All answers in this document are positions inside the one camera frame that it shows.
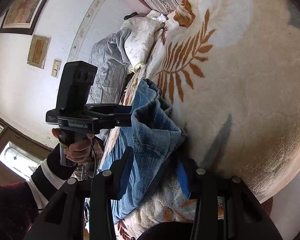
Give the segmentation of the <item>left hand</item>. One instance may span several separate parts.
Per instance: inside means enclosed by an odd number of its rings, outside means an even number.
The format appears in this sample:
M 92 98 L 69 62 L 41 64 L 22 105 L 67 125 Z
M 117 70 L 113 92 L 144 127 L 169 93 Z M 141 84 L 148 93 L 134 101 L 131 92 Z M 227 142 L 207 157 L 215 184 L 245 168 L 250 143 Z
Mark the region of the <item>left hand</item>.
M 71 144 L 64 150 L 66 158 L 78 165 L 85 163 L 89 157 L 94 136 L 94 134 L 87 134 L 84 140 Z

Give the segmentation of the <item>left forearm dark sleeve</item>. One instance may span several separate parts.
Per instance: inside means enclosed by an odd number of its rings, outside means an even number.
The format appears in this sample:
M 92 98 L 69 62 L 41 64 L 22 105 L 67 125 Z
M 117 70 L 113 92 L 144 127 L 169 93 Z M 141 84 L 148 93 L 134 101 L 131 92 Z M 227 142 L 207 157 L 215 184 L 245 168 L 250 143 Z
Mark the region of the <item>left forearm dark sleeve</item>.
M 0 185 L 0 239 L 23 239 L 76 167 L 61 165 L 56 146 L 28 181 Z

